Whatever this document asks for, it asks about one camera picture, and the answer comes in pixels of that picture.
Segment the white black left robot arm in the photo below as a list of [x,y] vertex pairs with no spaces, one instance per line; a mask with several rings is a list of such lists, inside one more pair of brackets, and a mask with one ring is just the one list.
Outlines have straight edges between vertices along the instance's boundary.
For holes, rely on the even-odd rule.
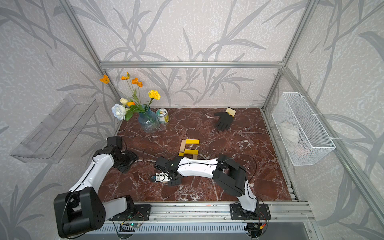
[[105,220],[125,213],[136,215],[131,196],[102,202],[98,192],[106,174],[111,168],[126,173],[138,159],[135,153],[114,153],[99,150],[93,156],[91,165],[78,182],[67,193],[59,194],[54,200],[58,234],[61,238],[72,239],[77,235],[98,230]]

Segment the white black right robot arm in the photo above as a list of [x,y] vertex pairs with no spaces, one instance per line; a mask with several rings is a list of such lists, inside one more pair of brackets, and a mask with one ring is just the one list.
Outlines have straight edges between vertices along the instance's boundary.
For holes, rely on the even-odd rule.
[[224,192],[237,197],[243,210],[255,212],[258,208],[259,201],[249,186],[246,168],[228,156],[211,160],[176,157],[172,161],[160,157],[154,167],[165,175],[169,186],[180,185],[184,177],[209,178]]

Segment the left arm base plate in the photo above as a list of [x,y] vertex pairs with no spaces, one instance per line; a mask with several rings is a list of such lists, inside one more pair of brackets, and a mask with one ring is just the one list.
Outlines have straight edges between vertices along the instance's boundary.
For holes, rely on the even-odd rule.
[[109,221],[148,221],[150,218],[151,207],[152,206],[149,204],[135,204],[135,207],[132,211],[126,210],[122,213],[119,213],[110,218]]

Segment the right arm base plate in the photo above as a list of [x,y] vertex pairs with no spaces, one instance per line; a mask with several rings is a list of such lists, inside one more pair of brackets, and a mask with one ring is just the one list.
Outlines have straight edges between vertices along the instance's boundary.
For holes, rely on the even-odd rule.
[[272,219],[269,206],[258,204],[255,211],[250,212],[242,208],[240,203],[230,204],[231,220],[266,220]]

